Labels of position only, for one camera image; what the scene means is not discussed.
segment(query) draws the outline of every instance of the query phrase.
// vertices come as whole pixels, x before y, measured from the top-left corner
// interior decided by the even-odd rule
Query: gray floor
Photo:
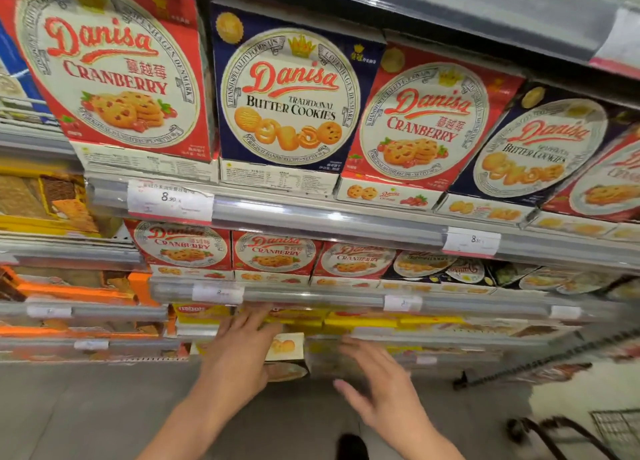
[[[0,365],[3,460],[134,459],[187,393],[195,364]],[[528,415],[528,386],[417,389],[437,428],[467,460],[512,460],[504,421]],[[331,460],[342,432],[360,432],[371,460],[398,455],[324,381],[270,384],[223,431],[216,460]]]

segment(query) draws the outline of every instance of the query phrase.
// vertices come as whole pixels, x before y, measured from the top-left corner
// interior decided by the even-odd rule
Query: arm
[[[344,337],[340,351],[356,360],[369,380],[372,398],[341,379],[333,382],[335,388],[404,460],[464,460],[431,424],[409,374],[383,347]]]
[[[264,359],[282,325],[259,330],[270,307],[220,324],[191,392],[137,460],[197,460],[233,416],[267,385]]]

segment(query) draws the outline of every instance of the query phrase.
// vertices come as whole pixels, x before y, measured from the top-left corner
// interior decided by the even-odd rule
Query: left hand
[[[249,308],[220,323],[202,359],[200,376],[187,401],[196,406],[212,430],[221,429],[267,385],[264,359],[282,325],[259,330],[270,306]]]

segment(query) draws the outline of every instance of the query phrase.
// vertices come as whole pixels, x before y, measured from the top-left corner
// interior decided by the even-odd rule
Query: hand
[[[203,421],[213,434],[267,385],[264,359],[273,338],[282,332],[278,323],[258,330],[270,310],[248,309],[223,320],[207,348],[187,401],[206,416]]]
[[[336,379],[333,384],[362,421],[372,427],[405,460],[463,460],[427,417],[409,374],[383,347],[350,337],[340,351],[356,360],[369,380],[371,399],[352,385]]]

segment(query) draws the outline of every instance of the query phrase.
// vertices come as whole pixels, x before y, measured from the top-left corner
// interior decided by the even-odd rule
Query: crown logo
[[[289,46],[291,47],[291,53],[299,58],[308,58],[311,51],[316,48],[316,45],[311,41],[305,39],[304,35],[300,34],[300,38],[287,39]]]
[[[576,105],[566,110],[566,116],[569,118],[585,118],[592,110],[588,106]]]
[[[107,0],[77,0],[85,10],[89,12],[96,12],[104,14],[104,7],[107,5]]]
[[[462,81],[462,76],[460,73],[457,73],[455,70],[450,71],[440,71],[440,75],[438,76],[438,82],[441,86],[455,86],[459,81]]]

